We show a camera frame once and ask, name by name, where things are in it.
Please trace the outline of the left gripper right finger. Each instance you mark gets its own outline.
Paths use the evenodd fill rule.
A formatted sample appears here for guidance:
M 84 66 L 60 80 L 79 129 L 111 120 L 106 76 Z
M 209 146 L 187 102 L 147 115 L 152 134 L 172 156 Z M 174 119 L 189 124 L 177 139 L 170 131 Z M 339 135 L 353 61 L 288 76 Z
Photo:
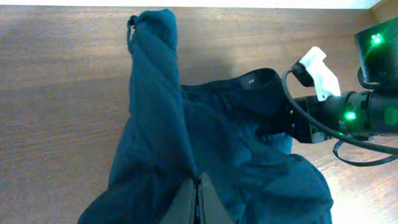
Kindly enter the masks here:
M 202 173 L 199 186 L 200 224 L 233 224 L 207 173 Z

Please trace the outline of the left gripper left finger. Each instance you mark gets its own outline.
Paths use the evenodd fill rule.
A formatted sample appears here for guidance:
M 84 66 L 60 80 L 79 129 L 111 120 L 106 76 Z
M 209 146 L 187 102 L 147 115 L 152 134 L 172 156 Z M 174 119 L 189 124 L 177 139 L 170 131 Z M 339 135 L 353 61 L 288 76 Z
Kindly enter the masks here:
M 178 189 L 160 224 L 194 224 L 196 187 L 187 179 Z

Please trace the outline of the navy blue shorts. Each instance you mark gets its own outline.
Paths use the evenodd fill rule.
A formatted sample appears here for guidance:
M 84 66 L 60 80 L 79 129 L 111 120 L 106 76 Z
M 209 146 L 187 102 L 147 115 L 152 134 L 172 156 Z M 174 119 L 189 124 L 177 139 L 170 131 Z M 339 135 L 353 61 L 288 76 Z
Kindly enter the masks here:
M 207 173 L 234 223 L 331 223 L 323 174 L 292 152 L 279 74 L 259 68 L 228 80 L 180 83 L 177 24 L 168 9 L 127 21 L 129 117 L 108 186 L 79 223 L 160 223 L 187 179 Z

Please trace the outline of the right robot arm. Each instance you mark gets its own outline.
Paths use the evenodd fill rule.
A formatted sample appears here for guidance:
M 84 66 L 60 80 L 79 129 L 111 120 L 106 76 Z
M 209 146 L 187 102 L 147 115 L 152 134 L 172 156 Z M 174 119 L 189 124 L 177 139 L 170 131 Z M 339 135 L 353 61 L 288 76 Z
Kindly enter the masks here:
M 354 35 L 362 92 L 342 93 L 336 75 L 325 65 L 326 54 L 312 47 L 292 66 L 296 79 L 315 89 L 296 102 L 311 117 L 340 135 L 367 141 L 397 135 L 397 19 Z

